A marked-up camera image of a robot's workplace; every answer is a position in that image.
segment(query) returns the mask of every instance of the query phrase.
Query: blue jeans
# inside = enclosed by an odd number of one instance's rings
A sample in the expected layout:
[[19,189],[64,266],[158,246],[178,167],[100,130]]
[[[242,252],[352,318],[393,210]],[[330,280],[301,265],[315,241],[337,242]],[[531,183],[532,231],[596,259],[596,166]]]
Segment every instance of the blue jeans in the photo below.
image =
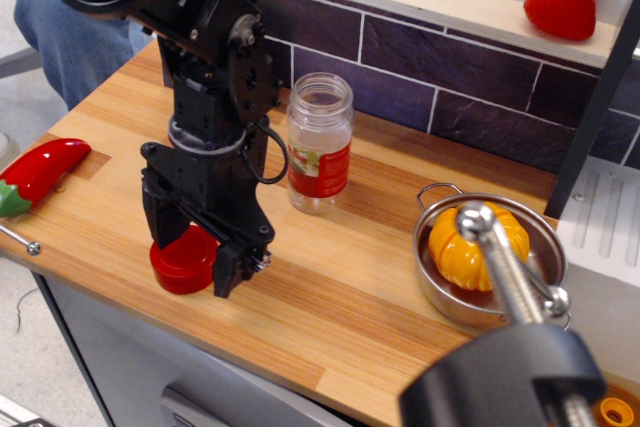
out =
[[134,22],[94,19],[61,0],[16,0],[14,19],[69,109],[151,39]]

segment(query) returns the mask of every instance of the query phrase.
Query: yellow toy pumpkin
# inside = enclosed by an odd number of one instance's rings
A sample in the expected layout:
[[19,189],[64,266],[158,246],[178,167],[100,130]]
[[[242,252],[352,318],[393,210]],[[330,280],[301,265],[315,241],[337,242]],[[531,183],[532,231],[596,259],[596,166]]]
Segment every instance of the yellow toy pumpkin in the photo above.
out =
[[[491,202],[486,203],[504,227],[511,248],[523,261],[529,255],[529,234],[511,212]],[[493,289],[489,274],[475,242],[464,240],[457,232],[455,218],[459,207],[442,212],[429,234],[429,254],[440,274],[465,290],[489,292]]]

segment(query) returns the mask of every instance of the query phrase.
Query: purple tile wall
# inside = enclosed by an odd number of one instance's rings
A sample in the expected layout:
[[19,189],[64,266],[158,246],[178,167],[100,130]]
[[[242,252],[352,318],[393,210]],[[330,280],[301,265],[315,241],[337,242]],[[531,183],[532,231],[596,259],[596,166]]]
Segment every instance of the purple tile wall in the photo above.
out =
[[[559,171],[600,75],[352,1],[258,3],[287,86],[334,72],[359,111],[549,172]],[[640,67],[629,77],[627,96],[640,98]],[[640,146],[631,148],[639,128],[640,106],[619,99],[593,154],[640,168]]]

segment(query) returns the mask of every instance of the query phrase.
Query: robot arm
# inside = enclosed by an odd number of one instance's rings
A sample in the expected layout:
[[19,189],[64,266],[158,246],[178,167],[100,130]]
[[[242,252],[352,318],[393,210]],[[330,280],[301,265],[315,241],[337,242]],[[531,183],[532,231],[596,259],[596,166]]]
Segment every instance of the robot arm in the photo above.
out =
[[100,18],[130,17],[155,31],[174,87],[173,147],[141,152],[143,205],[162,249],[195,222],[220,242],[214,293],[228,297],[269,262],[275,232],[256,199],[264,179],[267,112],[281,82],[264,52],[265,28],[255,0],[63,0]]

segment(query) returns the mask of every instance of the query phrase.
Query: stainless steel pot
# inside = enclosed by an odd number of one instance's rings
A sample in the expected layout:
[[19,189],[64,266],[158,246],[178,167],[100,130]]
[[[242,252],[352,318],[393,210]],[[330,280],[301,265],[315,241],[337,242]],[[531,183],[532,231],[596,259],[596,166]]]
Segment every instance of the stainless steel pot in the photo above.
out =
[[[422,195],[433,188],[449,188],[454,195],[425,207]],[[474,327],[489,329],[506,323],[504,312],[493,292],[471,292],[447,281],[429,255],[428,241],[436,218],[449,208],[469,201],[493,202],[508,209],[529,234],[527,265],[548,284],[561,286],[567,274],[567,257],[553,228],[524,205],[499,195],[465,194],[453,184],[431,184],[420,191],[418,203],[423,214],[413,234],[413,250],[418,262],[418,278],[429,301],[447,317]]]

